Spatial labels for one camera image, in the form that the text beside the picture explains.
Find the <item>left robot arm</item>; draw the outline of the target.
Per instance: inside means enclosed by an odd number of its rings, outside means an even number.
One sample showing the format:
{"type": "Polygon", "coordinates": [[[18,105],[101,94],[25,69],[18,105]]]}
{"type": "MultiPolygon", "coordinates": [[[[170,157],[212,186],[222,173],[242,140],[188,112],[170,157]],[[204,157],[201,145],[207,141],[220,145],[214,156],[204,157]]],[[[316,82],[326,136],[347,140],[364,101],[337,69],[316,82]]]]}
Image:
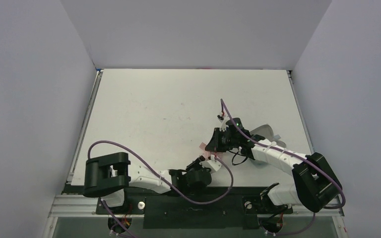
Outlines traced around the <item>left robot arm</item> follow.
{"type": "Polygon", "coordinates": [[[143,188],[166,196],[200,192],[212,182],[216,172],[212,161],[203,156],[184,170],[169,169],[152,172],[144,165],[134,165],[128,153],[118,152],[89,159],[86,162],[83,195],[102,198],[109,207],[121,207],[127,187],[143,188]]]}

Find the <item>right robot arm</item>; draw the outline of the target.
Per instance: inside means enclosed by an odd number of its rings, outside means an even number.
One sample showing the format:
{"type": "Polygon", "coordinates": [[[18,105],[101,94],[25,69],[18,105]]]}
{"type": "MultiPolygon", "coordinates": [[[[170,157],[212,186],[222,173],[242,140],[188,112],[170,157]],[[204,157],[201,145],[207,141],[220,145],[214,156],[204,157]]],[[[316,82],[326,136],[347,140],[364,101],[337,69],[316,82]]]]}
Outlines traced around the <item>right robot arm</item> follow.
{"type": "Polygon", "coordinates": [[[249,131],[240,118],[223,120],[204,149],[211,153],[237,149],[254,163],[269,164],[290,175],[292,184],[274,183],[261,192],[262,204],[268,208],[303,205],[317,213],[323,208],[331,209],[329,203],[341,194],[342,185],[322,154],[307,155],[287,149],[284,142],[274,138],[267,124],[249,131]]]}

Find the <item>grey umbrella sleeve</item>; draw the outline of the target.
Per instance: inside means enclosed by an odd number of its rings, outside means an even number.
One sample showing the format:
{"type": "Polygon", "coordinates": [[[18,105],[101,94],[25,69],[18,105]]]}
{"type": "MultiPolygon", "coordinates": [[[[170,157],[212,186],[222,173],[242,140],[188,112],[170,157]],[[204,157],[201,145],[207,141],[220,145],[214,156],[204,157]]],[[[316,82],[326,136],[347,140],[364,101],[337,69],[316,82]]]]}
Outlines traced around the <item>grey umbrella sleeve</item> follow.
{"type": "MultiPolygon", "coordinates": [[[[287,150],[287,145],[286,143],[284,143],[282,140],[281,140],[281,137],[280,135],[275,135],[274,132],[273,132],[273,129],[270,125],[268,124],[264,124],[264,125],[261,125],[253,130],[250,131],[250,134],[251,135],[259,135],[259,136],[262,136],[264,137],[265,139],[269,140],[271,143],[272,142],[275,142],[276,143],[276,146],[279,146],[279,147],[282,147],[283,150],[287,150]]],[[[257,165],[257,166],[260,166],[260,165],[266,165],[266,164],[270,164],[276,168],[281,168],[282,165],[281,163],[283,162],[283,160],[279,160],[278,158],[273,158],[272,160],[270,160],[269,162],[267,161],[259,161],[259,160],[251,160],[251,162],[254,164],[254,165],[257,165]]]]}

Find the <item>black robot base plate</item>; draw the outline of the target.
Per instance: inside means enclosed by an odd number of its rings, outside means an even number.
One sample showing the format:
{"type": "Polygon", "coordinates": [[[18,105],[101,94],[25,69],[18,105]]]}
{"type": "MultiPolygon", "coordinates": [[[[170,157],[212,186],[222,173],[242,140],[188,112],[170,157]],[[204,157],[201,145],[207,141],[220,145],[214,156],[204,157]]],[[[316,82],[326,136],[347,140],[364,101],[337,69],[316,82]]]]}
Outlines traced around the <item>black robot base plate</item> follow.
{"type": "Polygon", "coordinates": [[[126,203],[108,212],[101,200],[90,198],[92,214],[107,215],[108,227],[115,225],[112,215],[127,220],[129,227],[138,218],[144,229],[224,229],[244,230],[260,227],[278,231],[282,215],[293,213],[295,205],[273,205],[263,195],[266,187],[233,187],[223,198],[198,205],[181,196],[167,196],[144,188],[127,188],[126,203]]]}

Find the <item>aluminium table frame rail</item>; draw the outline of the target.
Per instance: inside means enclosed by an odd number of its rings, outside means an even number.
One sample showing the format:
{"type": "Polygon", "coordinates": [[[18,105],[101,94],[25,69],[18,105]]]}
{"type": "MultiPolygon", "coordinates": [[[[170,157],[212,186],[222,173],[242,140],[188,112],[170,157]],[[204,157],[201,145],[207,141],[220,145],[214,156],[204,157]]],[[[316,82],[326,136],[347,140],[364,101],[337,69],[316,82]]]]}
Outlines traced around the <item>aluminium table frame rail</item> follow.
{"type": "Polygon", "coordinates": [[[65,218],[72,220],[105,218],[104,215],[96,214],[98,199],[82,196],[83,186],[76,184],[76,178],[81,175],[80,172],[85,171],[85,164],[79,155],[103,72],[104,70],[101,68],[96,69],[96,76],[88,99],[72,163],[63,190],[54,197],[51,205],[42,235],[44,238],[52,238],[57,230],[58,222],[65,218]]]}

